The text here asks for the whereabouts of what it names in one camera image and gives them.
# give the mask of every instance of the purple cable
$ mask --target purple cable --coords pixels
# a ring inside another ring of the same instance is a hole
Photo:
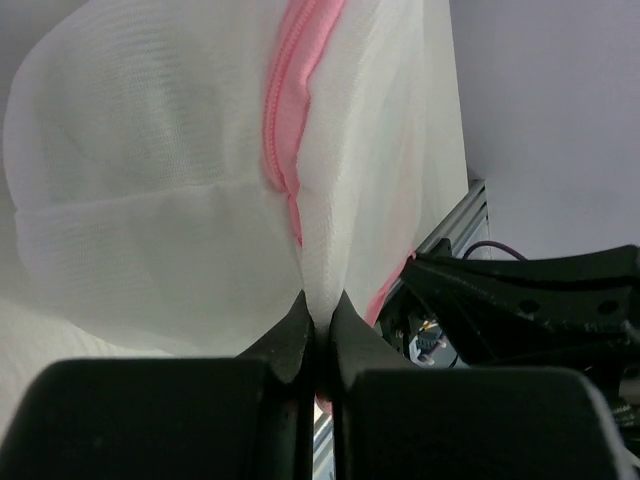
[[[515,251],[513,248],[509,247],[508,245],[505,245],[504,243],[500,243],[500,242],[494,242],[493,240],[482,240],[481,242],[474,243],[473,245],[471,245],[467,249],[466,252],[464,252],[464,255],[462,256],[462,259],[463,260],[468,259],[469,255],[471,255],[477,249],[482,248],[482,247],[497,248],[498,250],[502,250],[503,252],[508,253],[512,257],[517,258],[518,260],[526,260],[527,259],[524,255],[522,255],[521,253]]]

